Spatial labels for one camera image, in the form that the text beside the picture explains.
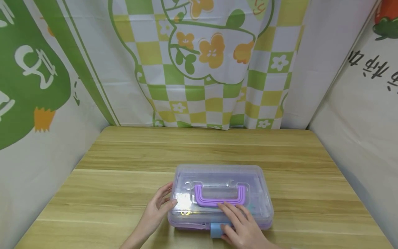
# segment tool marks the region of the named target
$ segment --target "wooden table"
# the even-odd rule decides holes
[[[182,163],[258,165],[275,209],[273,242],[299,249],[392,248],[307,130],[106,128],[17,249],[116,249]],[[147,249],[229,248],[165,219]]]

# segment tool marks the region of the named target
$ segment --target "left hand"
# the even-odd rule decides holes
[[[158,189],[146,206],[146,209],[133,233],[120,247],[121,249],[140,248],[149,236],[155,232],[162,222],[163,217],[177,205],[176,199],[170,201],[170,198],[166,197],[171,193],[172,187],[173,182],[169,182]]]

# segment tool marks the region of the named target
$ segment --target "plastic storage box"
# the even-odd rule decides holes
[[[229,224],[219,202],[245,206],[261,229],[272,224],[271,199],[263,171],[256,165],[179,165],[171,199],[178,201],[168,214],[176,228],[210,230]]]

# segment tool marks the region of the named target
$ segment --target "green cartoon character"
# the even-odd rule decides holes
[[[0,150],[50,129],[70,98],[69,73],[23,0],[0,0]]]

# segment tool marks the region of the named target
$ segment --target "white flower print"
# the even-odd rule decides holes
[[[244,96],[245,96],[245,93],[244,93],[244,92],[240,92],[239,97],[238,97],[238,100],[243,99]]]
[[[179,112],[179,113],[183,113],[183,111],[185,109],[187,109],[185,106],[182,105],[182,103],[178,103],[178,104],[172,104],[173,106],[173,111],[175,112]]]
[[[265,129],[265,128],[267,128],[267,126],[269,126],[270,124],[271,124],[271,123],[268,122],[268,120],[259,121],[257,127]]]
[[[289,61],[286,60],[286,55],[282,55],[281,57],[273,57],[273,64],[271,65],[272,69],[277,69],[279,72],[282,71],[283,67],[289,64]]]
[[[173,31],[172,25],[167,20],[159,20],[159,25],[161,26],[160,34],[170,37]]]
[[[157,120],[157,121],[155,122],[155,126],[156,126],[156,127],[163,127],[162,123],[161,123],[159,120]]]
[[[138,79],[138,82],[140,82],[140,83],[141,83],[141,77],[142,77],[142,73],[138,72],[137,73],[137,79]]]

